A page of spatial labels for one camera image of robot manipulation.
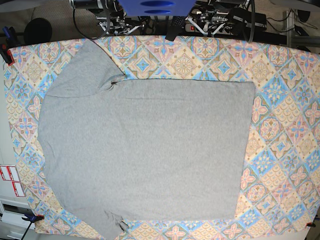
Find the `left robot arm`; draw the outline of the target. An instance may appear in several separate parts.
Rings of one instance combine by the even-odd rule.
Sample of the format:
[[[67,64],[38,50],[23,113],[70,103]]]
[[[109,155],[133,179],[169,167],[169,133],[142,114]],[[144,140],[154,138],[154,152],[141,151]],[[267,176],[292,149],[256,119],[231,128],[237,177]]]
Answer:
[[[227,12],[230,9],[245,6],[251,2],[250,0],[199,0],[206,7],[212,7],[220,12]]]

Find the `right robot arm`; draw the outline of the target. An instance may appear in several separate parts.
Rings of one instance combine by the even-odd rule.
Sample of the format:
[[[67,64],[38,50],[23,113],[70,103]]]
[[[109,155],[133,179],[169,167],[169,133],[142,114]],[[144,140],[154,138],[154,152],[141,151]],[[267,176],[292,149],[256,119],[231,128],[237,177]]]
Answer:
[[[116,0],[69,0],[73,9],[85,10],[109,10],[110,13],[120,10],[119,3]]]

